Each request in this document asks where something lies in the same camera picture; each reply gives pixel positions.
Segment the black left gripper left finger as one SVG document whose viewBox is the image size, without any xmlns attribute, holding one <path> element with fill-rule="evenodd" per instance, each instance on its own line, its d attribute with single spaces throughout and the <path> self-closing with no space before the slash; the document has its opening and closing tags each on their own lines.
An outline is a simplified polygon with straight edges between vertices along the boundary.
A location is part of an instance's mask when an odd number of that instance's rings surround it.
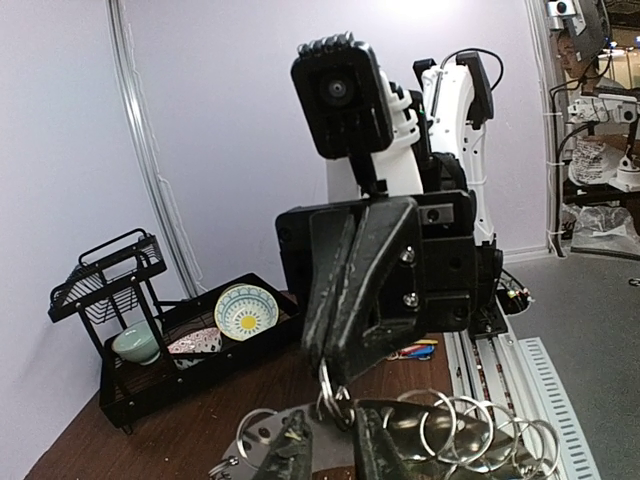
<svg viewBox="0 0 640 480">
<path fill-rule="evenodd" d="M 312 478 L 313 432 L 302 409 L 288 415 L 260 464 L 255 479 Z"/>
</svg>

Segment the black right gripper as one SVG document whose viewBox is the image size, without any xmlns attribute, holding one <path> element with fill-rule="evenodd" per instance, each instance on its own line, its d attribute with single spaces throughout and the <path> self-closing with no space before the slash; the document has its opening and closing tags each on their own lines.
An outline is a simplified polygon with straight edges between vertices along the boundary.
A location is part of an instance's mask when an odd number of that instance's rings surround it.
<svg viewBox="0 0 640 480">
<path fill-rule="evenodd" d="M 448 190 L 296 207 L 275 230 L 288 287 L 305 313 L 311 371 L 347 385 L 425 332 L 455 332 L 496 283 L 477 244 L 473 193 Z"/>
</svg>

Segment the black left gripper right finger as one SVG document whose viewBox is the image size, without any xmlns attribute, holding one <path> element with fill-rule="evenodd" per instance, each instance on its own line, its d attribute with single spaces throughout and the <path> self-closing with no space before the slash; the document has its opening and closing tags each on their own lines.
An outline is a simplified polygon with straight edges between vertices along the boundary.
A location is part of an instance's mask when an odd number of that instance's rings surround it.
<svg viewBox="0 0 640 480">
<path fill-rule="evenodd" d="M 357 404 L 353 408 L 352 445 L 357 479 L 412 479 L 385 427 L 397 404 Z"/>
</svg>

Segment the grey disc keyring organizer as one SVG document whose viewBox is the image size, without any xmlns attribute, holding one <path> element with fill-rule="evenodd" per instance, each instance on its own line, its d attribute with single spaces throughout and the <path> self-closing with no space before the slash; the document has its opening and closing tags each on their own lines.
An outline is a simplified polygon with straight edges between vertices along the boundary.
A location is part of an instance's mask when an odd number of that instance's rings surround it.
<svg viewBox="0 0 640 480">
<path fill-rule="evenodd" d="M 385 427 L 412 479 L 478 479 L 458 474 L 458 469 L 482 457 L 494 439 L 493 428 L 461 412 L 454 392 L 444 395 L 427 388 L 406 391 L 395 398 L 366 400 L 360 404 L 397 404 Z M 352 427 L 341 430 L 318 404 L 296 405 L 284 411 L 259 408 L 240 421 L 235 438 L 221 460 L 212 467 L 211 479 L 255 479 L 289 414 L 302 409 L 313 432 L 312 476 L 348 472 L 355 476 Z"/>
</svg>

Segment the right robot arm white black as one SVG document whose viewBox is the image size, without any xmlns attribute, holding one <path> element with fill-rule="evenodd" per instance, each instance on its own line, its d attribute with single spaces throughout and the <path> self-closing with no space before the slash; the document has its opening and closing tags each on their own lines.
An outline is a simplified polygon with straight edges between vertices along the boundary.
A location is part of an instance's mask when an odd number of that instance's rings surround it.
<svg viewBox="0 0 640 480">
<path fill-rule="evenodd" d="M 318 153 L 349 168 L 354 199 L 275 221 L 301 348 L 325 386 L 347 385 L 428 333 L 469 328 L 502 267 L 484 200 L 494 115 L 479 55 L 413 65 L 391 82 L 373 49 L 344 36 L 300 46 L 291 68 Z"/>
</svg>

